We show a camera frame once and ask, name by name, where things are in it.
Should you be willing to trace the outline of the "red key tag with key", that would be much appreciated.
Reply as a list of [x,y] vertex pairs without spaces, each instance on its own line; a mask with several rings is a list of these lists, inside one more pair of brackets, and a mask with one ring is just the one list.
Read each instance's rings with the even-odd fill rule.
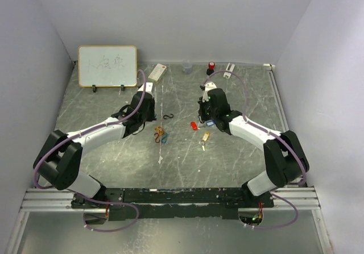
[[195,122],[191,122],[191,123],[190,123],[190,125],[191,125],[191,128],[192,128],[194,131],[197,131],[197,130],[198,130],[198,126],[197,126],[197,124],[196,124]]

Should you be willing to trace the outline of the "black S-hook carabiner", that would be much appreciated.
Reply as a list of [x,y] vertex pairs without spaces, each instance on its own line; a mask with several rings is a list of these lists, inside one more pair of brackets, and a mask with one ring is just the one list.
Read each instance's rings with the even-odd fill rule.
[[170,114],[164,114],[163,115],[163,119],[166,120],[166,119],[172,119],[174,117],[173,113],[170,113]]

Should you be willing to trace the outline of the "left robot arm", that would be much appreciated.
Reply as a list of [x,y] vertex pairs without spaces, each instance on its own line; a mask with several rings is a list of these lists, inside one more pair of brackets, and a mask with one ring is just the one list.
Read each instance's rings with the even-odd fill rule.
[[34,162],[34,185],[39,189],[69,189],[83,195],[91,207],[103,206],[106,187],[80,171],[82,157],[111,141],[137,134],[146,122],[155,119],[153,95],[138,91],[129,105],[99,124],[78,133],[52,132]]

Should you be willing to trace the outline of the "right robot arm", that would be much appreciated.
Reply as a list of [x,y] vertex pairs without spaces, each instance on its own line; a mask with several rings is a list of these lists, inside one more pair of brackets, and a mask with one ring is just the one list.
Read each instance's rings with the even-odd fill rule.
[[212,120],[220,131],[246,140],[263,152],[265,170],[242,185],[241,200],[245,206],[254,207],[262,195],[299,177],[305,183],[309,163],[293,131],[271,130],[232,110],[225,92],[212,82],[200,88],[203,91],[198,99],[200,122]]

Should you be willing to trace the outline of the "blue white key tag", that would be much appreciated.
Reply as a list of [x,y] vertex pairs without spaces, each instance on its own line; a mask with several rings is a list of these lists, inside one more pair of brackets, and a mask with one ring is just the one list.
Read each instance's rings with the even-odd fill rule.
[[214,126],[215,125],[215,122],[213,120],[208,120],[204,123],[200,123],[198,125],[199,128],[205,128],[205,127],[211,127],[211,126]]

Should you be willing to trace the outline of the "yellow key tag with key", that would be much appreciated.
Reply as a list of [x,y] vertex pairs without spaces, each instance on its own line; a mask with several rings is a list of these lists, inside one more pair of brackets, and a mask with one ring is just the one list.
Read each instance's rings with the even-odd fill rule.
[[203,151],[205,151],[205,145],[206,145],[206,142],[208,141],[209,137],[210,137],[210,133],[205,132],[200,140],[200,145],[201,145],[201,148]]

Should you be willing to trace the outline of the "red carabiner clip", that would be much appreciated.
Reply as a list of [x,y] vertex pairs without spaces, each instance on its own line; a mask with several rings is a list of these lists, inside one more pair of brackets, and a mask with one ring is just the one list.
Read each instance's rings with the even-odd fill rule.
[[162,136],[163,136],[163,134],[160,134],[158,132],[154,133],[155,143],[160,143]]

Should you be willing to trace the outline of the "orange carabiner clip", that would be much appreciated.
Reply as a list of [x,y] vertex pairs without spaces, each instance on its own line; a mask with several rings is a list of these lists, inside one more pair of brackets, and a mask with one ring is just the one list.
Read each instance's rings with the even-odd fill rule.
[[154,128],[155,133],[158,133],[159,135],[164,135],[165,131],[162,126],[157,126]]

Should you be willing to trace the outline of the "white rectangular device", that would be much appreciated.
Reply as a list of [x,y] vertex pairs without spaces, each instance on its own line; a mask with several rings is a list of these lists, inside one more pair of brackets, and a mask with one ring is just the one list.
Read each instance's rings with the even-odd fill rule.
[[226,69],[225,69],[225,72],[224,72],[224,75],[223,75],[223,78],[225,79],[229,79],[231,77],[231,74],[233,72],[235,68],[235,64],[233,63],[228,63]]

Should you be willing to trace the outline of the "red black stamp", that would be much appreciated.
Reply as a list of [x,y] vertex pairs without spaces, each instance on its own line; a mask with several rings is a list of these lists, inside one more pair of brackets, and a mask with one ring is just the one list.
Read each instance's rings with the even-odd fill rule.
[[208,63],[208,68],[207,68],[207,70],[206,70],[206,74],[207,74],[208,76],[210,76],[211,74],[213,74],[213,73],[214,73],[214,68],[215,68],[215,66],[216,66],[216,64],[215,64],[214,62],[209,62],[209,63]]

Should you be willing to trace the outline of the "white red cardboard box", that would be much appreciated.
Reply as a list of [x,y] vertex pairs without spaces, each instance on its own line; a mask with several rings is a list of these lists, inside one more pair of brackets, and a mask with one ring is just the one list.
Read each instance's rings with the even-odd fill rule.
[[163,64],[156,64],[152,72],[148,76],[148,80],[157,84],[164,76],[167,66]]

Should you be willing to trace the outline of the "clear plastic cup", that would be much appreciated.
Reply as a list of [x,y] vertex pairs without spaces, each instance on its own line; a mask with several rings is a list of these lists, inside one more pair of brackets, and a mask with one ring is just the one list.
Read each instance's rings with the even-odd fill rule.
[[191,74],[193,71],[193,64],[189,60],[183,60],[182,67],[185,74]]

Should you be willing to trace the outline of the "white whiteboard wooden frame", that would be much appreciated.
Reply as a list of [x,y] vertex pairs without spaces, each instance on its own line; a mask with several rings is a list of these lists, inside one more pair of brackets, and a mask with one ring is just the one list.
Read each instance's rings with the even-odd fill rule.
[[83,88],[137,86],[137,48],[133,45],[81,45],[78,84]]

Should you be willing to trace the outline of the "right side aluminium rail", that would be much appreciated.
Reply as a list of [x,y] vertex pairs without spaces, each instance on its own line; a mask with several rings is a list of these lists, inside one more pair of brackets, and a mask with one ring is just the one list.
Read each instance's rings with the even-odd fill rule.
[[[279,94],[279,91],[278,91],[278,86],[276,84],[275,77],[274,77],[275,66],[272,65],[272,64],[265,63],[265,64],[263,64],[263,67],[266,69],[268,75],[270,76],[270,82],[271,82],[273,92],[275,94],[275,101],[276,101],[276,104],[277,104],[278,109],[279,109],[279,117],[280,117],[280,121],[281,121],[281,124],[282,124],[282,127],[283,127],[283,131],[288,131],[289,126],[288,126],[287,119],[286,119],[286,116],[285,116],[285,113],[284,113],[284,108],[283,108],[282,100],[280,98],[280,94]],[[300,176],[299,178],[297,178],[293,182],[289,183],[288,188],[289,187],[294,187],[294,186],[296,186],[296,187],[306,187],[307,183],[302,182],[302,179],[303,179],[303,176]]]

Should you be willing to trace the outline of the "aluminium rail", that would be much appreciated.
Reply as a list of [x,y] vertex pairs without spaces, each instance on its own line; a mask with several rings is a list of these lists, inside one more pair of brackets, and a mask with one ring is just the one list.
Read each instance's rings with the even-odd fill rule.
[[[265,63],[265,64],[263,64],[263,67],[266,69],[268,75],[270,76],[270,82],[271,82],[273,92],[275,94],[275,101],[276,101],[276,104],[277,104],[278,109],[279,109],[279,117],[280,117],[280,121],[281,121],[281,124],[282,124],[282,127],[283,127],[283,131],[288,131],[289,126],[288,126],[287,119],[286,119],[286,116],[285,116],[285,113],[284,113],[284,108],[283,108],[282,100],[280,98],[280,94],[279,94],[279,91],[278,91],[278,86],[276,84],[275,77],[274,77],[275,66],[272,65],[272,64]],[[303,176],[300,176],[299,178],[297,178],[293,182],[289,183],[288,188],[289,187],[294,187],[294,186],[296,186],[296,187],[306,187],[307,183],[302,182],[302,179],[303,179]]]
[[[265,209],[289,209],[294,205],[299,210],[319,210],[321,208],[316,191],[310,188],[280,188],[259,197],[245,198],[240,188],[196,188],[196,189],[141,189],[116,188],[106,191],[110,202],[131,203],[137,206],[207,206],[221,205],[225,208],[242,211],[255,210],[259,204]],[[102,212],[103,204],[84,200],[69,190],[28,189],[24,195],[21,210],[36,211],[87,211]]]

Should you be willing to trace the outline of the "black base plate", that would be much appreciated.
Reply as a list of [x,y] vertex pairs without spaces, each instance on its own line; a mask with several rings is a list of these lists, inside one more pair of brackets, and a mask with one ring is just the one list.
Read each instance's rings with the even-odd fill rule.
[[258,197],[243,188],[104,188],[100,201],[123,202],[137,207],[140,219],[208,218],[235,220],[239,209],[272,208],[272,195]]

